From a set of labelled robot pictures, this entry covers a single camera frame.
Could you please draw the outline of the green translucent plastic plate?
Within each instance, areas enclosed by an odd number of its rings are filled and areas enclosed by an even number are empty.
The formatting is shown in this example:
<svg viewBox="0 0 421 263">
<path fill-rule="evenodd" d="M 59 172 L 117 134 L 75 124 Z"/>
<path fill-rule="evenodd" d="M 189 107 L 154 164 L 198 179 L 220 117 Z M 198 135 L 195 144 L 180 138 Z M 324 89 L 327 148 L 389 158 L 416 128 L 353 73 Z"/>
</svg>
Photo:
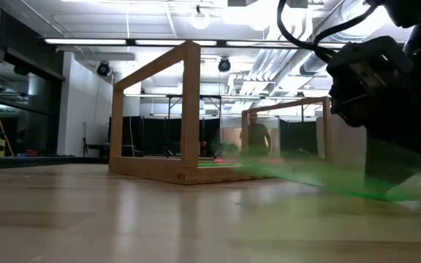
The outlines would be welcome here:
<svg viewBox="0 0 421 263">
<path fill-rule="evenodd" d="M 415 165 L 380 164 L 368 174 L 360 164 L 326 161 L 306 151 L 279 157 L 243 155 L 238 169 L 249 175 L 289 180 L 339 194 L 388 202 L 421 201 L 421 158 Z"/>
<path fill-rule="evenodd" d="M 205 163 L 205 162 L 200 162 L 198 164 L 198 168 L 237 168 L 237 167 L 243 167 L 242 164 L 238 164 L 238 163 Z"/>
</svg>

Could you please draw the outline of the white hexagonal plant pot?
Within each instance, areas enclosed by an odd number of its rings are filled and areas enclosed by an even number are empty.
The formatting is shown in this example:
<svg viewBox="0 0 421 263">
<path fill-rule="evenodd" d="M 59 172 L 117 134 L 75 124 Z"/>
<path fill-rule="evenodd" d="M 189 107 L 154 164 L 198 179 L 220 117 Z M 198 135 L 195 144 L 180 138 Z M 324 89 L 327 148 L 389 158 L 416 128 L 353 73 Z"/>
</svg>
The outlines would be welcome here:
<svg viewBox="0 0 421 263">
<path fill-rule="evenodd" d="M 351 127 L 337 115 L 330 118 L 332 161 L 345 166 L 363 166 L 366 155 L 366 130 Z"/>
</svg>

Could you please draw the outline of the person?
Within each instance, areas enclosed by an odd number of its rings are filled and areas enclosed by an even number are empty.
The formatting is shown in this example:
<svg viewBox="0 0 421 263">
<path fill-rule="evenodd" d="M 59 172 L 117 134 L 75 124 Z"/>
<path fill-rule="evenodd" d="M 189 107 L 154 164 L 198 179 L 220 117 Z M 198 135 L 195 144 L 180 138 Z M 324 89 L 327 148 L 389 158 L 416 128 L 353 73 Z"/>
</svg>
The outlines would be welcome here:
<svg viewBox="0 0 421 263">
<path fill-rule="evenodd" d="M 267 127 L 259 123 L 257 113 L 249 113 L 248 145 L 243 149 L 245 156 L 267 157 L 271 151 L 271 138 Z"/>
</svg>

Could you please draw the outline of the round white ceiling lamp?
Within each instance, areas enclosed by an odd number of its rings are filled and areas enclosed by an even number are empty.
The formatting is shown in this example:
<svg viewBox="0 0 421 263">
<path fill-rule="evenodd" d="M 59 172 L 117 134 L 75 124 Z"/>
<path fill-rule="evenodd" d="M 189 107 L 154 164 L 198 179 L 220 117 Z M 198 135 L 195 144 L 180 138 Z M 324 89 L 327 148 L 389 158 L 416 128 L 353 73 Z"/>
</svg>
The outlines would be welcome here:
<svg viewBox="0 0 421 263">
<path fill-rule="evenodd" d="M 204 30 L 211 24 L 210 15 L 205 12 L 200 5 L 195 6 L 195 11 L 191 14 L 191 25 L 198 30 Z"/>
</svg>

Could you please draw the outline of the black partition curtain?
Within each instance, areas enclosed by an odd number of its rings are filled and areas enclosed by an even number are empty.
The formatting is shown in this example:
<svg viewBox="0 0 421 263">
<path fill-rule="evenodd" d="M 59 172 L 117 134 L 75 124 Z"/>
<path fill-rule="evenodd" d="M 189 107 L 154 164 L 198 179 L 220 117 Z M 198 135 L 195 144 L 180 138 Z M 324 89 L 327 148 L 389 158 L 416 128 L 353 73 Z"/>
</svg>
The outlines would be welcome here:
<svg viewBox="0 0 421 263">
<path fill-rule="evenodd" d="M 215 156 L 219 147 L 220 121 L 202 119 L 199 122 L 201 157 Z M 122 156 L 180 156 L 181 119 L 127 116 L 122 124 Z"/>
</svg>

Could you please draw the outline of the long ceiling light strip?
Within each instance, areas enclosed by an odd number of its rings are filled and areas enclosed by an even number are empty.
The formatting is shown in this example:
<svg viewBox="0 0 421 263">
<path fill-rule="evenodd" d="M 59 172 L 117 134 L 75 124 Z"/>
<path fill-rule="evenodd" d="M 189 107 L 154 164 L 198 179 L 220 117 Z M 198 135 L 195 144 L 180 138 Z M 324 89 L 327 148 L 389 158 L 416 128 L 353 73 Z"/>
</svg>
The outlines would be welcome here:
<svg viewBox="0 0 421 263">
<path fill-rule="evenodd" d="M 72 46 L 124 46 L 124 47 L 175 47 L 186 42 L 186 39 L 86 39 L 86 38 L 44 38 L 49 45 Z M 311 42 L 292 43 L 289 41 L 267 40 L 226 40 L 226 39 L 191 39 L 203 47 L 218 48 L 262 48 L 262 49 L 299 49 L 313 47 Z"/>
</svg>

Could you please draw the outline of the silver ventilation duct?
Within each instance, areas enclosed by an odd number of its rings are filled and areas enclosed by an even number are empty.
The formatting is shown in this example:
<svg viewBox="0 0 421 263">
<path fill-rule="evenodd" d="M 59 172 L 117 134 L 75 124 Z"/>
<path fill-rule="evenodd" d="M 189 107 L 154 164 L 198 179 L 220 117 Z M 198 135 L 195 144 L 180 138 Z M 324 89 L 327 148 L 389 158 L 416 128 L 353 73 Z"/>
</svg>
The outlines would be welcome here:
<svg viewBox="0 0 421 263">
<path fill-rule="evenodd" d="M 322 31 L 356 18 L 369 8 L 365 0 L 333 1 L 334 6 L 320 19 L 307 7 L 286 6 L 281 21 L 293 37 L 311 42 Z M 324 67 L 325 62 L 310 50 L 261 50 L 239 94 L 282 96 L 304 86 Z"/>
</svg>

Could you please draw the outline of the wooden slatted shelf frame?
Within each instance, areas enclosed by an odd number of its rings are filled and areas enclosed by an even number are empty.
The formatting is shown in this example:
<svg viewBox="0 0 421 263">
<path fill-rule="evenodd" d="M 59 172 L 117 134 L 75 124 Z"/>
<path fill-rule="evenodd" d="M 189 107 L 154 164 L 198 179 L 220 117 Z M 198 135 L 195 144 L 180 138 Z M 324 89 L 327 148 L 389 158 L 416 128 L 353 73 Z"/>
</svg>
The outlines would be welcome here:
<svg viewBox="0 0 421 263">
<path fill-rule="evenodd" d="M 260 179 L 233 167 L 199 166 L 199 100 L 201 46 L 187 40 L 142 66 L 113 86 L 109 171 L 179 185 L 226 183 Z M 181 157 L 148 159 L 122 156 L 124 90 L 166 68 L 183 62 Z"/>
</svg>

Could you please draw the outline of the black aluminium table frame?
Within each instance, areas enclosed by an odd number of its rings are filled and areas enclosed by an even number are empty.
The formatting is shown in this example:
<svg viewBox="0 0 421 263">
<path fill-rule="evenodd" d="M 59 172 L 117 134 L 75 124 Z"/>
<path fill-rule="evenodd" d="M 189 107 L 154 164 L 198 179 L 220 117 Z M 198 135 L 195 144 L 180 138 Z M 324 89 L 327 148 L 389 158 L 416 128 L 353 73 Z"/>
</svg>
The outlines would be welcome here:
<svg viewBox="0 0 421 263">
<path fill-rule="evenodd" d="M 38 167 L 62 164 L 108 164 L 108 158 L 76 156 L 5 157 L 0 158 L 0 169 Z"/>
</svg>

